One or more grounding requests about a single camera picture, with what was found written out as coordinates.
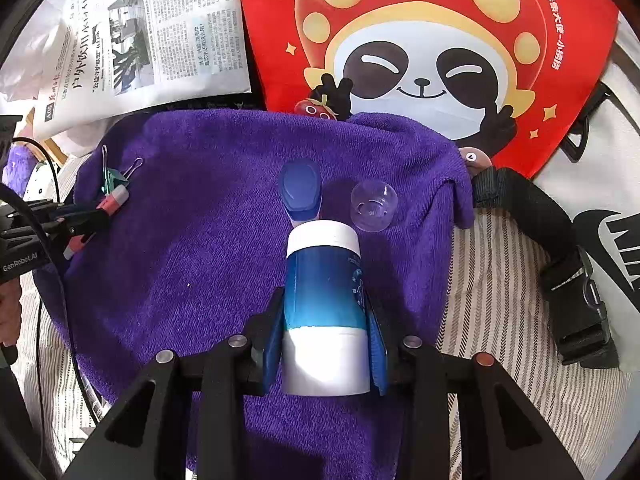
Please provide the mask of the person left hand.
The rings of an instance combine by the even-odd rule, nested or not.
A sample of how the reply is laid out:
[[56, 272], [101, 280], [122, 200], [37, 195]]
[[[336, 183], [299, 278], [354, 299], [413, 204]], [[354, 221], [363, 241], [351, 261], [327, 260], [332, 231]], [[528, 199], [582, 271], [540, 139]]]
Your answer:
[[15, 346], [21, 333], [21, 296], [18, 278], [0, 286], [0, 341], [6, 347]]

